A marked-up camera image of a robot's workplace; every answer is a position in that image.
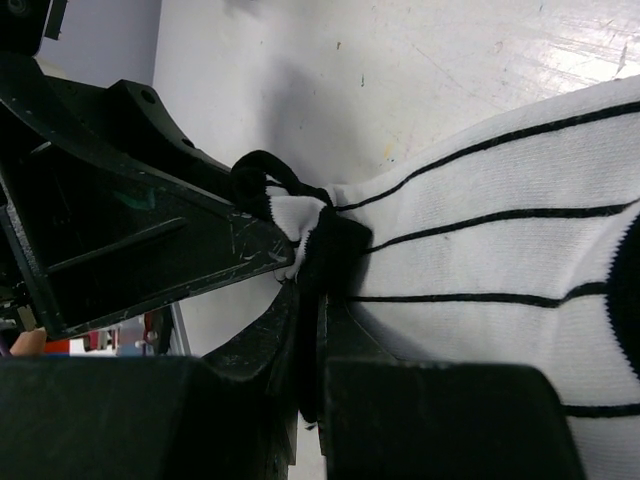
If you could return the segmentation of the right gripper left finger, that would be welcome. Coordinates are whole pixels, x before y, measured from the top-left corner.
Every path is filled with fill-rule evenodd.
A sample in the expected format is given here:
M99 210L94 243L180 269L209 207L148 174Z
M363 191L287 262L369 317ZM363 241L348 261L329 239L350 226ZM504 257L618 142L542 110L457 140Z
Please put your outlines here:
M197 358L1 363L5 479L284 479L296 456L299 294Z

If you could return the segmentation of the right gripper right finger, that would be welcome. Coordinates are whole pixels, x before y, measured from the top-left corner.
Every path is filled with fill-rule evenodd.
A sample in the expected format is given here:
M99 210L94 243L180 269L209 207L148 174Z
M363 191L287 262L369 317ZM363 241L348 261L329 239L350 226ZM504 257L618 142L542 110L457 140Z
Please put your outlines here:
M524 365L394 358L342 301L317 321L318 421L331 479L581 479L546 377Z

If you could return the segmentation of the white sock black thin stripes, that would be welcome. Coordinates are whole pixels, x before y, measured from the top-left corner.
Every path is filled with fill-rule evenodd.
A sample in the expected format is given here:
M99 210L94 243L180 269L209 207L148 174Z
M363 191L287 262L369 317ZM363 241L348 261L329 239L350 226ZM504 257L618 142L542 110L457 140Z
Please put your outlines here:
M236 206L408 360L524 364L558 392L591 479L639 475L639 80L483 121L359 184L256 150Z

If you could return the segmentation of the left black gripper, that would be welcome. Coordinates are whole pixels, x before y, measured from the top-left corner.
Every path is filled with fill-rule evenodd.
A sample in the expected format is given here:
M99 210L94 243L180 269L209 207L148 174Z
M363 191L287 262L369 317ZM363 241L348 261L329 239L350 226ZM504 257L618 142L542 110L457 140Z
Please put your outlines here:
M54 1L1 4L1 323L75 337L289 265L150 86L51 77Z

